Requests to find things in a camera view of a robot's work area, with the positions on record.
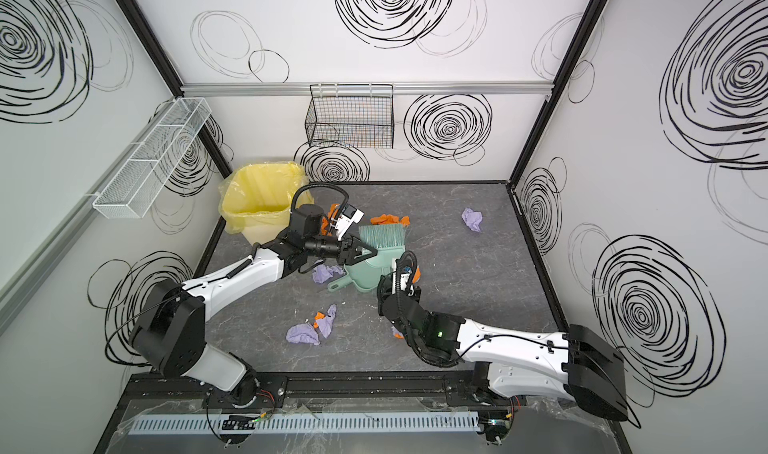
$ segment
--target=yellow trash bag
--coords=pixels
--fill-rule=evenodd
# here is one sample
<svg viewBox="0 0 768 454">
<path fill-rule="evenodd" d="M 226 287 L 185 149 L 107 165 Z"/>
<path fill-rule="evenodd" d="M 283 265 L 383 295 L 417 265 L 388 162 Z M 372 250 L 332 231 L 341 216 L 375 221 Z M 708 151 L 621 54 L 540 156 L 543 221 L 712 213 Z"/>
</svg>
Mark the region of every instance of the yellow trash bag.
<svg viewBox="0 0 768 454">
<path fill-rule="evenodd" d="M 219 213 L 226 220 L 226 232 L 243 233 L 248 242 L 265 243 L 288 227 L 290 202 L 298 188 L 309 179 L 304 167 L 295 162 L 251 164 L 233 172 L 219 186 Z M 309 191 L 296 202 L 314 204 Z"/>
</svg>

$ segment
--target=white wire basket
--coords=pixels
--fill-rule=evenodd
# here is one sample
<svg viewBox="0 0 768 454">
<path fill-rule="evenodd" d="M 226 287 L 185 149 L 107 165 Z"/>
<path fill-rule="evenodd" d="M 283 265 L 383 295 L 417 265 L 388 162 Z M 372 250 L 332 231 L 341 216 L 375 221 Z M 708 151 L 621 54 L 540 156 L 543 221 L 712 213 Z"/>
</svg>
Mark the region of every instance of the white wire basket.
<svg viewBox="0 0 768 454">
<path fill-rule="evenodd" d="M 98 193 L 107 219 L 143 218 L 210 116 L 204 98 L 177 98 Z"/>
</svg>

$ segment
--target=brush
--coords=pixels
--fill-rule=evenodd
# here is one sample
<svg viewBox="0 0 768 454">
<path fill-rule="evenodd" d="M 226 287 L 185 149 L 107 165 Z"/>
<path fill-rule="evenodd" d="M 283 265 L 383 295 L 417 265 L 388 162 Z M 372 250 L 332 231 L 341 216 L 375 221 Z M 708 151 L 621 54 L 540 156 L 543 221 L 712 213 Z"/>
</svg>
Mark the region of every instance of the brush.
<svg viewBox="0 0 768 454">
<path fill-rule="evenodd" d="M 400 248 L 406 245 L 406 229 L 402 224 L 360 226 L 360 240 L 377 249 Z"/>
</svg>

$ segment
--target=crumpled paper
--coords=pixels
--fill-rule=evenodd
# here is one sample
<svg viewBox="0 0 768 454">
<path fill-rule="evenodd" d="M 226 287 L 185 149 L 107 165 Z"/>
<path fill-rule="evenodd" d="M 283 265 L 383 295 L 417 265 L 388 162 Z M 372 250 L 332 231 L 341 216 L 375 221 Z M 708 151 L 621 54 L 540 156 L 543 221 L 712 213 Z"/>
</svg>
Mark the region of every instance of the crumpled paper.
<svg viewBox="0 0 768 454">
<path fill-rule="evenodd" d="M 464 212 L 462 212 L 462 220 L 464 220 L 464 224 L 471 230 L 481 232 L 480 223 L 482 222 L 482 212 L 466 208 Z"/>
<path fill-rule="evenodd" d="M 286 340 L 289 343 L 294 344 L 314 344 L 315 346 L 320 345 L 320 338 L 317 335 L 317 331 L 315 329 L 307 324 L 297 324 L 290 329 L 288 329 L 288 333 L 286 334 Z"/>
<path fill-rule="evenodd" d="M 320 329 L 320 333 L 326 339 L 328 339 L 328 336 L 331 335 L 331 328 L 333 328 L 333 320 L 335 318 L 336 318 L 336 305 L 332 304 L 331 307 L 328 308 L 328 314 L 326 314 L 325 317 L 315 320 L 315 324 L 317 324 L 317 328 Z"/>
<path fill-rule="evenodd" d="M 341 266 L 326 266 L 321 264 L 312 269 L 312 280 L 315 281 L 316 284 L 322 284 L 327 282 L 334 274 L 344 274 L 344 269 L 342 269 Z"/>
</svg>

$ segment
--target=white robotic arm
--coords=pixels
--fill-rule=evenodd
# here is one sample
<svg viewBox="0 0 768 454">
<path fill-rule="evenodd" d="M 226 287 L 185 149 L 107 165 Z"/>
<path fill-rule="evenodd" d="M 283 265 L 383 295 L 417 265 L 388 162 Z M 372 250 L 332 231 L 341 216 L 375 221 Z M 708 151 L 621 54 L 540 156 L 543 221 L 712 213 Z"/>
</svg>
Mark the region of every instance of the white robotic arm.
<svg viewBox="0 0 768 454">
<path fill-rule="evenodd" d="M 467 319 L 458 330 L 462 358 L 490 363 L 488 387 L 501 397 L 520 395 L 574 400 L 566 392 L 568 341 L 563 333 L 533 334 Z"/>
<path fill-rule="evenodd" d="M 228 392 L 236 406 L 251 404 L 259 387 L 256 373 L 235 355 L 207 344 L 205 323 L 242 296 L 292 274 L 310 256 L 335 258 L 340 265 L 376 256 L 375 248 L 339 232 L 362 218 L 344 195 L 327 234 L 321 233 L 323 210 L 313 204 L 296 208 L 294 201 L 289 227 L 256 245 L 250 256 L 182 284 L 157 284 L 145 301 L 150 307 L 131 332 L 133 348 L 165 377 L 193 377 Z M 419 359 L 437 367 L 474 362 L 476 377 L 484 380 L 475 397 L 483 402 L 494 396 L 555 396 L 575 400 L 597 416 L 626 420 L 623 358 L 602 339 L 582 326 L 571 326 L 569 334 L 537 334 L 428 312 L 418 304 L 420 289 L 410 285 L 408 273 L 416 271 L 416 257 L 410 255 L 409 266 L 401 258 L 396 272 L 382 276 L 377 294 L 379 314 L 404 334 Z M 399 290 L 392 287 L 396 276 L 404 281 Z"/>
</svg>

